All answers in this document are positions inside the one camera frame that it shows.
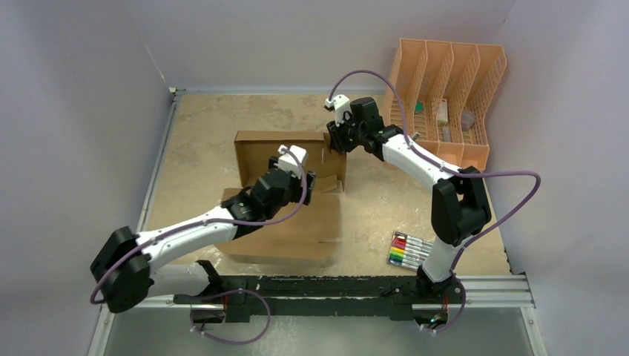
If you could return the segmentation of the brown cardboard box sheet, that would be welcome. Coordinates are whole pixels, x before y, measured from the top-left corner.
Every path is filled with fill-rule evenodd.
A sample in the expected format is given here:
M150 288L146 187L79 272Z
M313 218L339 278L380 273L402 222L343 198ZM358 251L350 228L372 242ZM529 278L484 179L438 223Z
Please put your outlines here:
M251 185L267 169L281 145L297 145L309 155L306 170L316 174L309 205L285 222L262 227L217 249L238 257L324 260L337 250L340 192L346 186L346 157L332 150L330 137L314 131L238 131L234 149L240 182Z

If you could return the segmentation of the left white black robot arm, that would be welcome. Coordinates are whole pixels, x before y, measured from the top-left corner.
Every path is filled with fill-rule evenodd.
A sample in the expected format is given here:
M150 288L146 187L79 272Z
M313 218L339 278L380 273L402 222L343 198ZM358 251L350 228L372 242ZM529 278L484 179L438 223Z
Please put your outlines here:
M310 203L316 179L286 152L270 158L269 169L255 184L198 217L153 231L114 230L90 265L96 281L90 303L104 303L114 313L133 308L148 297L157 272L170 262L292 218Z

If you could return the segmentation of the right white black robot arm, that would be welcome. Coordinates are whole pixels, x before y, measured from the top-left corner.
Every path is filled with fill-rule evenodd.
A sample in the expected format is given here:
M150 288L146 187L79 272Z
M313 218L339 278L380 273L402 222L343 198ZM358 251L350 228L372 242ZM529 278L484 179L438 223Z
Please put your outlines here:
M339 95L324 107L335 118L326 126L330 148L347 154L357 147L411 176L431 193L430 221L436 238L418 268L416 291L433 302L446 290L463 244L480 233L492 214L484 184L470 166L440 160L412 141L397 125L385 125L372 97L351 100Z

